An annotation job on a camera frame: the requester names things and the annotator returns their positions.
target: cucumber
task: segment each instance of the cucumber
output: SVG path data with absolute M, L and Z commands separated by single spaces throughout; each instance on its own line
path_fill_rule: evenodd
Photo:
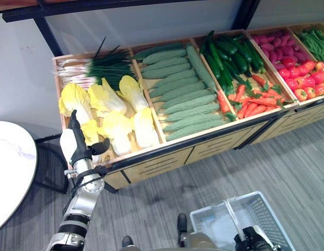
M 232 56 L 232 59 L 237 66 L 237 69 L 239 72 L 243 73 L 248 69 L 247 62 L 244 60 L 244 58 L 237 52 Z
M 227 36 L 221 36 L 221 38 L 226 43 L 229 43 L 230 45 L 235 46 L 237 48 L 237 52 L 240 53 L 248 63 L 251 62 L 252 58 L 251 58 L 250 54 L 243 48 L 243 46 L 239 42 L 236 42 Z
M 214 74 L 214 77 L 216 79 L 219 79 L 220 78 L 220 69 L 218 67 L 218 64 L 216 63 L 216 61 L 213 59 L 213 57 L 211 55 L 207 55 L 207 56 L 205 56 L 205 58 L 207 59 L 207 62 Z
M 217 40 L 215 45 L 217 48 L 227 52 L 229 55 L 234 55 L 237 52 L 237 48 L 235 46 L 221 40 Z

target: robotic hand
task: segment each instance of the robotic hand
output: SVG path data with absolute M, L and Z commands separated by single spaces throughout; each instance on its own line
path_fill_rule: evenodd
M 58 232 L 53 235 L 46 251 L 82 251 L 85 236 L 91 221 L 100 192 L 104 188 L 105 167 L 92 164 L 92 155 L 99 155 L 109 148 L 109 139 L 87 147 L 76 110 L 70 117 L 68 129 L 60 138 L 61 148 L 66 161 L 73 167 L 65 172 L 73 183 L 71 200 L 64 208 L 63 221 Z

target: fake vegetable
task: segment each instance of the fake vegetable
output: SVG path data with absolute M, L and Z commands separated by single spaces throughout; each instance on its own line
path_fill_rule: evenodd
M 99 111 L 118 111 L 125 114 L 127 107 L 109 86 L 107 80 L 102 79 L 103 85 L 92 85 L 88 90 L 91 107 Z
M 155 142 L 158 142 L 158 136 L 153 126 L 150 108 L 145 108 L 134 115 L 133 127 L 136 141 L 140 148 L 150 147 Z
M 122 156 L 131 151 L 128 134 L 132 131 L 132 123 L 122 113 L 111 111 L 103 118 L 103 125 L 98 133 L 110 139 L 116 155 Z
M 87 92 L 76 84 L 67 84 L 58 100 L 61 114 L 69 117 L 74 109 L 77 110 L 77 120 L 80 124 L 88 123 L 92 119 L 90 98 Z
M 123 76 L 119 88 L 123 98 L 130 103 L 135 112 L 139 112 L 149 105 L 137 81 L 131 76 Z

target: table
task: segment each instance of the table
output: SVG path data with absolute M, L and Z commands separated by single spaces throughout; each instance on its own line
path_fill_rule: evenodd
M 0 121 L 0 227 L 21 204 L 33 181 L 37 150 L 17 124 Z

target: wooden bin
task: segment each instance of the wooden bin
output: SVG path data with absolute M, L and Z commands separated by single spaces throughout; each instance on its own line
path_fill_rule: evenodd
M 198 50 L 195 40 L 192 38 L 177 41 L 180 41 L 183 44 L 189 42 Z M 128 48 L 128 50 L 131 54 L 133 54 L 133 52 L 136 53 L 140 50 L 161 45 L 163 43 L 167 42 L 140 45 L 137 47 Z M 84 54 L 65 55 L 53 58 L 54 70 L 56 72 L 57 66 L 64 60 L 88 59 L 92 58 L 93 56 L 94 54 Z M 206 67 L 208 67 L 205 59 L 203 57 L 201 57 L 201 59 Z M 136 60 L 132 60 L 132 68 L 137 78 L 141 79 L 142 75 L 140 73 L 140 66 Z M 58 76 L 55 76 L 55 84 L 58 98 L 60 98 L 63 86 L 61 79 Z M 114 189 L 123 188 L 129 184 L 168 172 L 199 159 L 236 148 L 242 145 L 249 137 L 258 132 L 273 118 L 279 117 L 277 111 L 270 111 L 260 116 L 253 116 L 243 120 L 237 119 L 234 122 L 229 122 L 219 127 L 211 128 L 209 130 L 198 132 L 181 139 L 167 142 L 162 131 L 162 124 L 159 122 L 156 114 L 156 107 L 154 107 L 154 104 L 149 97 L 146 84 L 146 81 L 143 81 L 143 93 L 150 108 L 152 109 L 154 126 L 159 135 L 160 144 L 140 150 L 135 147 L 135 142 L 132 141 L 134 151 L 120 157 L 115 156 L 111 150 L 107 151 L 109 158 L 100 164 L 110 167 L 111 171 L 105 177 L 105 181 L 107 182 L 108 186 L 111 186 Z M 230 104 L 229 106 L 231 111 L 235 114 L 232 106 Z M 60 115 L 60 117 L 62 128 L 67 128 L 69 119 L 63 115 Z
M 286 26 L 258 29 L 258 30 L 249 30 L 249 31 L 247 31 L 247 33 L 250 36 L 251 35 L 264 35 L 264 34 L 278 31 L 278 30 L 284 30 L 285 32 L 288 32 L 290 34 L 290 36 L 296 40 L 296 44 L 300 47 L 300 49 L 308 52 L 309 57 L 312 60 L 316 61 L 314 56 L 307 50 L 307 48 L 304 46 L 304 44 Z M 297 99 L 296 96 L 294 95 L 294 93 L 287 86 L 286 82 L 280 76 L 279 72 L 275 69 L 273 64 L 269 61 L 269 59 L 263 53 L 261 48 L 255 43 L 255 41 L 253 39 L 251 39 L 251 42 L 255 46 L 257 51 L 260 53 L 260 55 L 262 56 L 265 63 L 271 68 L 271 71 L 273 72 L 273 74 L 277 77 L 277 79 L 279 79 L 279 81 L 283 85 L 286 86 L 286 89 L 289 91 L 289 93 L 293 97 L 293 99 Z M 324 118 L 324 110 L 322 110 L 322 109 L 324 109 L 324 95 L 315 97 L 310 100 L 305 100 L 305 101 L 298 100 L 297 103 L 298 103 L 298 109 L 295 109 L 295 110 L 290 111 L 287 114 L 285 114 L 283 117 L 281 117 L 279 120 L 277 120 L 272 126 L 270 126 L 269 129 L 267 129 L 263 134 L 261 134 L 252 143 L 253 144 L 259 143 L 263 140 L 273 138 L 273 137 L 283 134 L 285 132 L 289 132 L 291 130 L 300 128 L 308 123 L 316 122 L 317 120 Z

